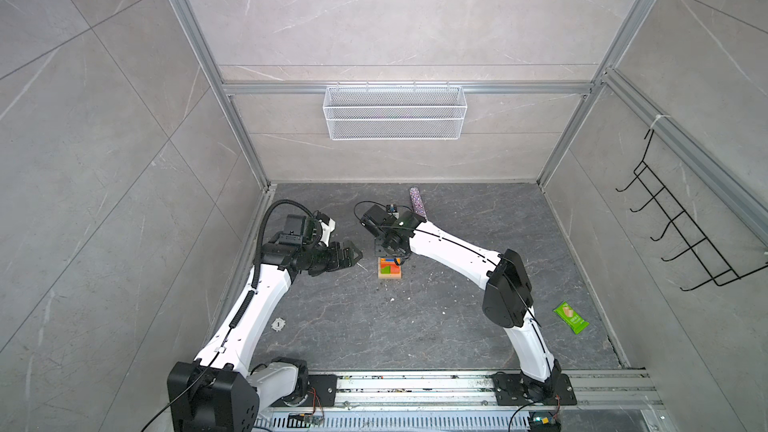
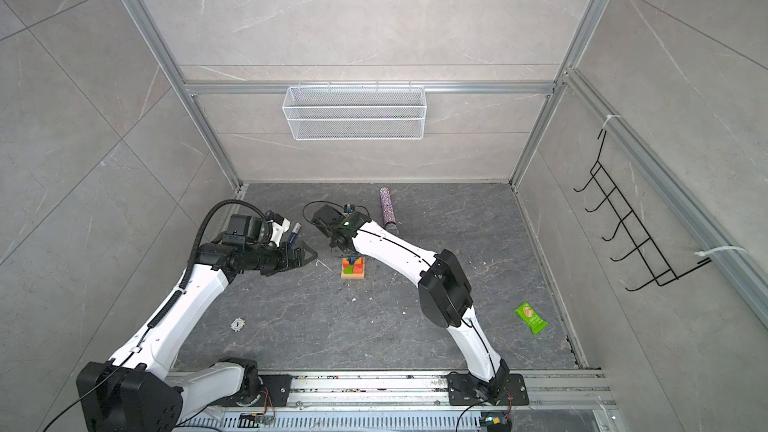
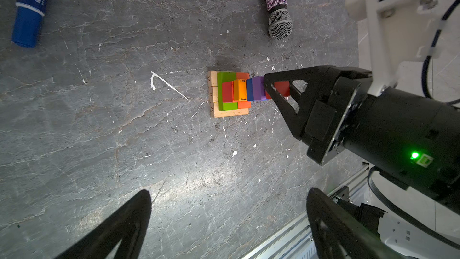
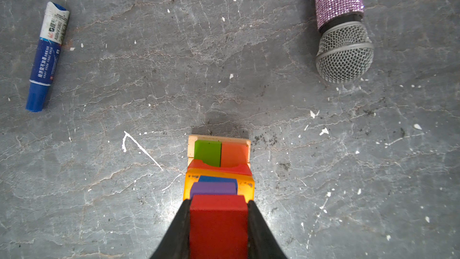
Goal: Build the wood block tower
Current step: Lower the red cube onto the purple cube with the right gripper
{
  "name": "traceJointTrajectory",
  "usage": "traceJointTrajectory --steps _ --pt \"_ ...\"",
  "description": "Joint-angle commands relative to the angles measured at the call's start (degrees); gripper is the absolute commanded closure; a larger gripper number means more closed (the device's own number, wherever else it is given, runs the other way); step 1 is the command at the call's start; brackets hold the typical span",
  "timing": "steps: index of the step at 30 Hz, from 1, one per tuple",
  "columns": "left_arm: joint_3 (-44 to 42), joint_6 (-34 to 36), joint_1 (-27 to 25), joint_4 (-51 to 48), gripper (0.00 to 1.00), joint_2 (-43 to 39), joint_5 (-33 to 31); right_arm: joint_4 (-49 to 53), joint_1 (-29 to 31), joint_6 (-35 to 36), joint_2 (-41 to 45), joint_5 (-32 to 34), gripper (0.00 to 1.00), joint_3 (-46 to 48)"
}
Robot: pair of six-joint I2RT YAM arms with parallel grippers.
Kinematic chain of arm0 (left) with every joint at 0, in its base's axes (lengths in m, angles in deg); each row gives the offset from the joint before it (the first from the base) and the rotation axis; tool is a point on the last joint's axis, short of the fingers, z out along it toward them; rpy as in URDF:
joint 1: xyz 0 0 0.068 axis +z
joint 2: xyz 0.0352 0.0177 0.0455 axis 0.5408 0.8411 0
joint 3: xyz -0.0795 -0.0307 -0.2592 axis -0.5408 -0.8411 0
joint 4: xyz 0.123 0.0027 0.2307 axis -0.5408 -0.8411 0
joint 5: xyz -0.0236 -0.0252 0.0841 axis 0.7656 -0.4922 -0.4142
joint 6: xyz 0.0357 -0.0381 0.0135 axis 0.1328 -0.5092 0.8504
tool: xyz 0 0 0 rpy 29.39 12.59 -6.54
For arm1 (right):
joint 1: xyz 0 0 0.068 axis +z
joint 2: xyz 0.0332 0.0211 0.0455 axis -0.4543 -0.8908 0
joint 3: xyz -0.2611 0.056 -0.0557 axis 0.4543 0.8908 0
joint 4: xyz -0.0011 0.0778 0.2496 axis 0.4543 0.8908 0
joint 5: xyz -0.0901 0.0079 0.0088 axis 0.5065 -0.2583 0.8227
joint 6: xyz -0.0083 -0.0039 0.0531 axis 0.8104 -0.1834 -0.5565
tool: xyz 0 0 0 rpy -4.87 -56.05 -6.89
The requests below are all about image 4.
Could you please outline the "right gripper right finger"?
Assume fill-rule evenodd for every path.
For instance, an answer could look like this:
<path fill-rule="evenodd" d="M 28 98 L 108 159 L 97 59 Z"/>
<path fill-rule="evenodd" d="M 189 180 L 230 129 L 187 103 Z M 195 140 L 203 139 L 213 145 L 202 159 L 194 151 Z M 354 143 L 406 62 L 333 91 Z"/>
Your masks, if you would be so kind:
<path fill-rule="evenodd" d="M 248 202 L 248 259 L 287 259 L 256 203 Z"/>

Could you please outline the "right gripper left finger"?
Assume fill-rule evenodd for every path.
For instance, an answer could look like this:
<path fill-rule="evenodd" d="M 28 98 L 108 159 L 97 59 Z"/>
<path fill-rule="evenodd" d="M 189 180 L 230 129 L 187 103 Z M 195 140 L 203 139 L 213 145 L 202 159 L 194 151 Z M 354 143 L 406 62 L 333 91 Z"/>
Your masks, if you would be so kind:
<path fill-rule="evenodd" d="M 189 258 L 190 204 L 191 200 L 189 199 L 183 201 L 150 259 Z"/>

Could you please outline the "red cube block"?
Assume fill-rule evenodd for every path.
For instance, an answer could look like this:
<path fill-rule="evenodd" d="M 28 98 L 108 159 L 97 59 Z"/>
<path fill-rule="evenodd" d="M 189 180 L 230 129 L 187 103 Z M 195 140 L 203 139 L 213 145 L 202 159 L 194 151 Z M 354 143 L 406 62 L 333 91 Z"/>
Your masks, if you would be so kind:
<path fill-rule="evenodd" d="M 195 195 L 190 205 L 192 259 L 246 259 L 248 205 L 242 195 Z"/>

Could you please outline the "purple cube block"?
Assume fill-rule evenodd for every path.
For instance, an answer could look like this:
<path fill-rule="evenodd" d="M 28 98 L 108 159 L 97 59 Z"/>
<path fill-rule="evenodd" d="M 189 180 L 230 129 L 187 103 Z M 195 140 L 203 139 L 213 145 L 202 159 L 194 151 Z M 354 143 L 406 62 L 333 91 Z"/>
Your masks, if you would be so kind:
<path fill-rule="evenodd" d="M 190 198 L 195 195 L 237 195 L 237 186 L 232 182 L 195 182 Z"/>

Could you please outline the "orange yellow block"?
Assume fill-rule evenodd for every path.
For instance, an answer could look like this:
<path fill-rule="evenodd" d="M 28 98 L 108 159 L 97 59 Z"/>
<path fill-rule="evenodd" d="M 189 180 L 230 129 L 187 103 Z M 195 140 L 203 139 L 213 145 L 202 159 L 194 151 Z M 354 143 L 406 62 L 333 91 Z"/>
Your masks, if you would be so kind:
<path fill-rule="evenodd" d="M 190 169 L 186 172 L 183 200 L 190 199 L 191 188 L 195 182 L 199 181 L 201 176 L 235 179 L 237 181 L 237 194 L 243 195 L 247 203 L 250 200 L 254 200 L 255 181 L 252 176 L 204 169 Z"/>

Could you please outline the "blue cube block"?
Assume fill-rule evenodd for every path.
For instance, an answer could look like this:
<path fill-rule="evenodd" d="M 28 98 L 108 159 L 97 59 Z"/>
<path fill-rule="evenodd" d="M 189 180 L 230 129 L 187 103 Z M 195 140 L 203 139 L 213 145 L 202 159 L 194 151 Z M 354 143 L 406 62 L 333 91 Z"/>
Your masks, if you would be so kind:
<path fill-rule="evenodd" d="M 214 182 L 214 183 L 233 183 L 235 185 L 236 191 L 238 191 L 238 183 L 236 179 L 225 178 L 225 177 L 215 177 L 215 176 L 200 176 L 199 182 Z"/>

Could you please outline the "red long block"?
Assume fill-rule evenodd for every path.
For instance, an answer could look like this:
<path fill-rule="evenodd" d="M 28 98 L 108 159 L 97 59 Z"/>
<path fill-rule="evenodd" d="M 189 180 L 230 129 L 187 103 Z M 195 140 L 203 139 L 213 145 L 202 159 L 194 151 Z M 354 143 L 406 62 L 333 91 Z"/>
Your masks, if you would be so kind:
<path fill-rule="evenodd" d="M 188 170 L 190 169 L 202 169 L 208 171 L 216 171 L 223 173 L 231 173 L 244 176 L 252 176 L 250 167 L 247 164 L 240 164 L 235 167 L 215 167 L 204 163 L 202 160 L 193 159 L 188 165 Z"/>

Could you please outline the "orange-red long block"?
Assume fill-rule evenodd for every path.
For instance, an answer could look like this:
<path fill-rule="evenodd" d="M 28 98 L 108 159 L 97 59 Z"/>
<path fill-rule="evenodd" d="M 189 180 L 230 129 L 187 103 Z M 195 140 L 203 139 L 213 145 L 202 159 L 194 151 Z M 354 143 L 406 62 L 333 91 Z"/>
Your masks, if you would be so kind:
<path fill-rule="evenodd" d="M 249 162 L 249 147 L 245 143 L 223 142 L 220 167 L 233 168 Z"/>

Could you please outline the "natural wood block 58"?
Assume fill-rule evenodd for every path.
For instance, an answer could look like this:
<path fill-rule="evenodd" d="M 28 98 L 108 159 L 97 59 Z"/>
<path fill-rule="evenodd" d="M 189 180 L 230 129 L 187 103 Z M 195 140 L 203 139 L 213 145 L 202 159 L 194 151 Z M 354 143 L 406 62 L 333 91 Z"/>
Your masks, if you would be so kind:
<path fill-rule="evenodd" d="M 193 134 L 188 138 L 188 165 L 198 159 L 213 167 L 250 167 L 250 147 L 249 139 Z"/>

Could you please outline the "green block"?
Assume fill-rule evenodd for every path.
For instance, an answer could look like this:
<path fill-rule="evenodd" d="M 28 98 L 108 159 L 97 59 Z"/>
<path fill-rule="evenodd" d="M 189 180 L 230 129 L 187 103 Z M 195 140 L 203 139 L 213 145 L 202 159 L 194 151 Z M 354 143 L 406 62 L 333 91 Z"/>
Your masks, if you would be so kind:
<path fill-rule="evenodd" d="M 220 167 L 222 144 L 219 141 L 197 140 L 194 146 L 194 159 Z"/>

